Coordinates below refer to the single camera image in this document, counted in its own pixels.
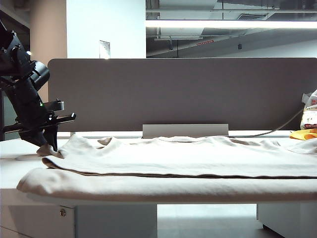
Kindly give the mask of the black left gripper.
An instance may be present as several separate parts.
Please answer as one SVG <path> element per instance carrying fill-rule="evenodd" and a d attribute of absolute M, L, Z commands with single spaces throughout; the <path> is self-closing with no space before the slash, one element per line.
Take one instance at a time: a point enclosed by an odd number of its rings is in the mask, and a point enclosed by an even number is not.
<path fill-rule="evenodd" d="M 76 114 L 58 117 L 55 111 L 63 110 L 63 101 L 43 103 L 38 90 L 47 79 L 8 79 L 0 80 L 0 89 L 5 91 L 17 118 L 16 123 L 3 127 L 4 133 L 19 132 L 22 140 L 39 147 L 48 143 L 57 151 L 58 124 L 74 121 Z M 46 138 L 42 130 L 46 129 Z"/>

